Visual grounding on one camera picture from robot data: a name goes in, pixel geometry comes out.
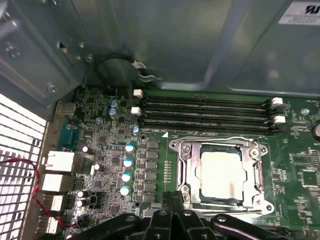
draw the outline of microchip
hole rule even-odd
[[[84,136],[85,136],[86,138],[91,138],[93,133],[94,133],[94,132],[93,132],[92,130],[85,130],[85,131],[84,131]]]
[[[144,186],[142,184],[137,184],[135,189],[137,190],[143,190],[144,189]]]
[[[110,213],[117,214],[119,213],[120,206],[119,205],[111,205],[110,206]]]
[[[148,149],[157,149],[159,148],[159,143],[157,141],[148,141],[146,143],[146,146],[148,147]]]
[[[157,169],[157,163],[155,161],[147,161],[145,163],[146,169]]]
[[[121,116],[121,117],[119,117],[118,121],[119,121],[119,123],[124,123],[126,121],[126,119],[123,116]]]
[[[99,137],[99,143],[105,143],[106,141],[107,141],[107,137],[106,136]]]
[[[95,99],[93,97],[87,98],[86,99],[86,103],[87,104],[94,104],[95,103]]]
[[[143,173],[138,173],[138,174],[136,175],[136,178],[137,178],[137,179],[145,179],[145,175],[144,175]]]
[[[142,195],[136,195],[136,196],[135,196],[135,201],[136,201],[136,202],[142,202],[142,200],[143,200]]]
[[[112,164],[119,164],[120,163],[120,158],[117,157],[117,156],[112,157],[111,163]]]
[[[154,203],[155,202],[155,195],[152,193],[143,194],[143,202],[144,203]]]
[[[147,181],[156,180],[157,179],[157,174],[155,172],[153,172],[153,171],[147,171],[145,173],[144,179],[147,180]]]
[[[156,184],[155,183],[145,183],[143,190],[146,192],[154,192],[156,190]]]
[[[126,107],[126,106],[127,106],[127,102],[126,101],[121,101],[120,107]]]
[[[318,187],[317,173],[316,171],[304,170],[302,171],[303,186],[304,187]]]
[[[147,151],[146,152],[146,158],[147,159],[157,159],[158,153],[156,151]]]
[[[101,181],[95,181],[94,182],[94,187],[95,188],[101,188],[101,186],[102,186],[102,182]]]
[[[138,164],[138,169],[145,169],[146,165],[144,163],[139,163]]]
[[[147,157],[147,155],[145,153],[140,153],[139,154],[139,158],[140,159],[145,159]]]

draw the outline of motherboard mounting screw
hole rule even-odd
[[[136,218],[134,217],[134,216],[128,216],[125,220],[127,221],[127,222],[132,222],[132,221],[134,221]]]
[[[307,115],[309,115],[309,113],[310,113],[310,110],[309,110],[308,108],[303,108],[303,109],[301,110],[301,114],[302,114],[302,115],[307,116]]]
[[[183,151],[184,153],[188,153],[188,152],[190,152],[190,147],[189,147],[188,145],[183,145],[183,146],[182,146],[182,151]]]
[[[186,211],[183,212],[183,215],[185,215],[185,216],[191,216],[191,215],[192,215],[192,212],[186,210]]]
[[[256,148],[252,148],[249,152],[251,158],[255,159],[259,156],[259,151]]]
[[[224,223],[227,221],[227,219],[224,216],[218,216],[217,220],[221,223]]]

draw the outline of electrolytic capacitor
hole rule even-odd
[[[135,136],[137,136],[138,134],[139,134],[139,127],[137,127],[137,126],[134,126],[133,128],[132,128],[132,133],[133,133],[133,135],[135,135]]]
[[[125,183],[131,181],[132,176],[130,173],[125,172],[124,174],[122,174],[122,181],[124,181]]]
[[[129,143],[129,144],[125,145],[124,149],[127,153],[133,153],[135,150],[135,147]]]
[[[76,194],[78,198],[87,198],[89,197],[89,192],[88,191],[78,191]]]
[[[120,193],[121,193],[122,196],[127,196],[130,192],[131,192],[131,189],[128,186],[123,186],[120,189]]]
[[[87,206],[87,205],[88,205],[88,201],[85,200],[85,199],[78,200],[78,201],[76,201],[75,205],[76,205],[78,208],[81,208],[81,207]]]
[[[133,164],[134,162],[130,158],[123,160],[123,166],[126,168],[130,168]]]
[[[93,155],[94,154],[94,150],[88,146],[84,146],[82,148],[82,152],[89,154],[89,155]]]
[[[117,109],[119,107],[118,102],[116,100],[111,100],[109,102],[111,108]]]
[[[112,107],[108,110],[109,117],[115,119],[117,117],[117,111]]]
[[[96,164],[94,165],[94,170],[103,172],[103,171],[105,170],[105,166],[96,163]]]

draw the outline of white sticker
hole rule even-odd
[[[320,2],[295,1],[291,3],[278,23],[320,26]]]

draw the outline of cable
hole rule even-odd
[[[46,215],[48,215],[49,217],[53,217],[59,225],[67,227],[67,228],[75,228],[75,225],[72,225],[70,223],[64,223],[58,216],[55,216],[47,207],[45,207],[37,198],[37,192],[38,189],[40,187],[40,183],[39,183],[39,179],[40,179],[40,174],[39,171],[37,169],[37,166],[35,165],[35,163],[31,160],[28,159],[23,159],[23,158],[10,158],[8,160],[5,161],[1,161],[0,164],[5,164],[5,163],[16,163],[16,162],[23,162],[25,164],[30,164],[33,167],[34,170],[34,174],[35,174],[35,187],[32,191],[32,198],[34,199],[35,204],[37,204],[38,206],[40,206],[40,208],[45,211]]]

